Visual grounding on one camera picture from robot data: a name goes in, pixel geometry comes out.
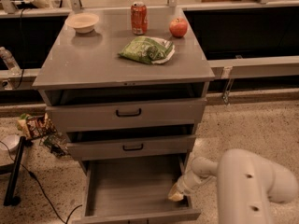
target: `gray tabletop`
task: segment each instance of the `gray tabletop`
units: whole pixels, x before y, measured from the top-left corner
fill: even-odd
[[[64,25],[44,62],[35,89],[79,89],[108,86],[181,83],[212,80],[214,74],[204,59],[189,26],[183,38],[174,38],[169,23],[184,17],[177,7],[148,8],[146,36],[171,40],[176,52],[164,64],[143,64],[121,58],[118,52],[133,40],[130,9],[89,9],[100,18],[94,31],[85,35]]]

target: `floor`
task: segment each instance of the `floor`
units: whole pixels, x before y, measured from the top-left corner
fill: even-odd
[[[191,154],[217,161],[229,148],[244,148],[289,168],[299,180],[299,90],[234,92],[225,105],[218,94],[208,95],[208,106],[198,130]],[[21,134],[16,122],[22,113],[38,115],[43,105],[0,108],[0,140],[9,134]],[[11,163],[7,152],[0,151],[0,165]],[[0,205],[0,223],[58,224],[82,204],[84,174],[69,156],[57,158],[35,140],[24,150],[22,164],[34,172],[51,200],[56,217],[40,187],[21,168],[15,194],[21,197],[17,206]],[[9,175],[0,175],[0,202],[4,200]],[[201,216],[190,224],[216,224],[216,178],[202,186],[193,196]],[[283,205],[271,203],[276,224],[299,223],[299,198]],[[70,220],[78,219],[78,208]]]

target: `gray cabinet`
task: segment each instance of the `gray cabinet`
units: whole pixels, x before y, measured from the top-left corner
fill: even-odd
[[[171,39],[176,53],[166,64],[144,65],[117,55],[135,37],[126,23],[130,11],[92,12],[100,17],[95,31],[78,35],[64,27],[34,84],[86,173],[75,223],[197,219],[191,199],[167,199],[184,172],[214,78],[192,30],[171,37],[168,24],[182,11],[149,8],[147,35]]]

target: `green chip bag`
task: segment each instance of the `green chip bag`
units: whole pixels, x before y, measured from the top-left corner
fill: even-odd
[[[175,46],[171,41],[139,36],[126,45],[119,55],[140,63],[165,63],[174,53]]]

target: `black stand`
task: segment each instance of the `black stand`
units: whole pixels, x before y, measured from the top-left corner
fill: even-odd
[[[22,156],[25,144],[26,144],[26,139],[25,139],[25,137],[22,136],[20,138],[20,141],[18,144],[18,150],[17,150],[16,159],[15,159],[14,163],[0,166],[0,175],[11,173],[10,179],[8,182],[6,198],[4,199],[5,206],[17,205],[21,201],[20,197],[18,197],[18,196],[14,197],[13,194],[14,194],[16,184],[17,184],[19,169],[20,169],[20,165],[21,165],[21,156]]]

